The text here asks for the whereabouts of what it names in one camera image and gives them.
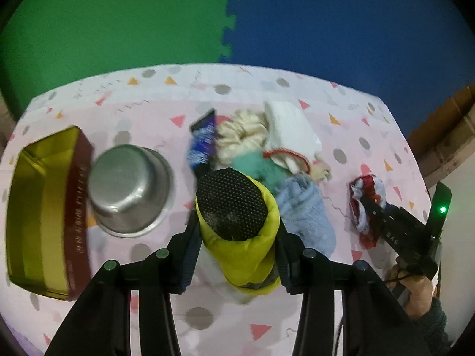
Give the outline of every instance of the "pink triangle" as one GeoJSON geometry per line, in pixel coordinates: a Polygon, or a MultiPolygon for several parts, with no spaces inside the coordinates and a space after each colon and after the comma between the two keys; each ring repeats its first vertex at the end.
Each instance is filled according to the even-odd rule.
{"type": "Polygon", "coordinates": [[[130,296],[130,312],[137,314],[139,311],[139,296],[130,296]]]}
{"type": "Polygon", "coordinates": [[[182,128],[185,118],[186,118],[186,115],[180,115],[180,116],[171,117],[170,120],[173,123],[175,123],[175,126],[182,128]]]}
{"type": "Polygon", "coordinates": [[[222,123],[222,122],[230,122],[231,121],[231,118],[230,117],[227,117],[227,116],[224,116],[224,115],[217,115],[216,116],[216,125],[222,123]]]}
{"type": "Polygon", "coordinates": [[[393,189],[396,192],[396,194],[398,195],[399,199],[402,200],[401,191],[399,191],[399,188],[394,186],[393,189]]]}
{"type": "Polygon", "coordinates": [[[95,103],[98,105],[98,106],[101,106],[102,103],[104,103],[105,101],[105,98],[100,98],[98,101],[96,101],[95,103]]]}
{"type": "Polygon", "coordinates": [[[188,210],[194,209],[195,208],[195,200],[192,199],[191,201],[185,203],[184,207],[186,207],[188,210]]]}
{"type": "Polygon", "coordinates": [[[202,83],[191,83],[189,86],[196,88],[197,90],[200,90],[200,91],[205,91],[207,87],[206,84],[202,84],[202,83]]]}
{"type": "Polygon", "coordinates": [[[299,99],[298,102],[300,103],[300,106],[302,107],[302,109],[307,109],[310,107],[310,104],[305,103],[303,100],[299,99]]]}
{"type": "Polygon", "coordinates": [[[368,175],[371,172],[371,169],[368,167],[368,165],[365,165],[364,163],[361,165],[361,175],[368,175]]]}
{"type": "Polygon", "coordinates": [[[363,255],[363,252],[360,252],[359,250],[352,250],[351,253],[351,256],[353,257],[353,262],[359,260],[363,255]]]}
{"type": "Polygon", "coordinates": [[[251,327],[252,338],[254,341],[258,341],[270,328],[272,328],[270,325],[260,324],[250,324],[249,326],[251,327]]]}

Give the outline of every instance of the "blue towel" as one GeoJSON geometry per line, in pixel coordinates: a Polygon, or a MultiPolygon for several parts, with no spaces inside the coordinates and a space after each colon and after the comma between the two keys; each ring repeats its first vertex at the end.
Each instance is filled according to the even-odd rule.
{"type": "Polygon", "coordinates": [[[280,182],[275,197],[287,231],[298,235],[305,247],[329,258],[336,248],[336,234],[328,220],[320,189],[305,174],[280,182]]]}

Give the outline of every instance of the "stainless steel pot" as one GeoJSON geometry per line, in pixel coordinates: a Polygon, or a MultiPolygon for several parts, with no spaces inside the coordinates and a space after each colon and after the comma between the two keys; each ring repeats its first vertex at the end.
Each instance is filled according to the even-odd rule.
{"type": "Polygon", "coordinates": [[[88,192],[102,229],[115,237],[137,237],[157,227],[171,208],[173,172],[156,151],[116,146],[94,163],[88,192]]]}

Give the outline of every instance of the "box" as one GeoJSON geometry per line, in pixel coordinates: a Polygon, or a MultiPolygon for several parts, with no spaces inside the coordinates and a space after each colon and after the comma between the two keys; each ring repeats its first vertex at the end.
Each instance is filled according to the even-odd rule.
{"type": "Polygon", "coordinates": [[[70,301],[91,280],[85,230],[92,153],[78,127],[20,152],[8,201],[6,256],[11,282],[23,289],[70,301]]]}

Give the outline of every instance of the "black cable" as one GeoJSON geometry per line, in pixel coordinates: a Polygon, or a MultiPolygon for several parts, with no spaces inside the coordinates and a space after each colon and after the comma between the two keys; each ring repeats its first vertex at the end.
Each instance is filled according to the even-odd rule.
{"type": "Polygon", "coordinates": [[[335,351],[333,353],[333,356],[336,356],[338,353],[338,343],[340,342],[340,335],[341,335],[341,329],[343,328],[343,317],[340,320],[340,323],[338,324],[338,332],[336,335],[336,341],[335,341],[335,351]]]}
{"type": "Polygon", "coordinates": [[[398,281],[401,281],[401,280],[403,280],[403,279],[409,278],[409,277],[411,277],[411,276],[413,276],[413,274],[409,273],[409,274],[406,274],[406,275],[403,276],[403,277],[394,278],[394,279],[388,279],[387,281],[384,281],[384,283],[390,284],[390,283],[392,283],[392,282],[398,282],[398,281]]]}

